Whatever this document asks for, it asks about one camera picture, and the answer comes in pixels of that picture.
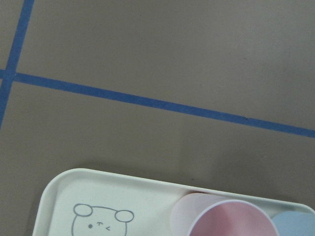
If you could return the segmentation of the pink plastic cup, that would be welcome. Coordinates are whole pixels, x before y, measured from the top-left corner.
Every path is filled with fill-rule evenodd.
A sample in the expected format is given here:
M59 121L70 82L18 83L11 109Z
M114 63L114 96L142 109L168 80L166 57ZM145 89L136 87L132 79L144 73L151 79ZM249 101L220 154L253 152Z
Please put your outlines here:
M173 207L170 228L174 236L277 236L270 217L246 201L191 193Z

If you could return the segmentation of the blue cup front row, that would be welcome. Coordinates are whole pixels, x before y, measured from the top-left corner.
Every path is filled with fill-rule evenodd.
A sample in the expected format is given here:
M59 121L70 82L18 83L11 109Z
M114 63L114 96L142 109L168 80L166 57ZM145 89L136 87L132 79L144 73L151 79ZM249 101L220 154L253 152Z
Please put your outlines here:
M280 236L315 236L315 215L284 211L272 218Z

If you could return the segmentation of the cream plastic tray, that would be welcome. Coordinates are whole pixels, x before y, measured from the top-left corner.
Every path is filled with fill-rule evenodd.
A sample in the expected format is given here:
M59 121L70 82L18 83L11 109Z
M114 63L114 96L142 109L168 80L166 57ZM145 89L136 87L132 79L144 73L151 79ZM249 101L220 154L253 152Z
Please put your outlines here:
M284 211L315 214L291 202L90 169L71 169L43 191L35 236L173 236L170 216L185 195L205 193L256 205L271 219Z

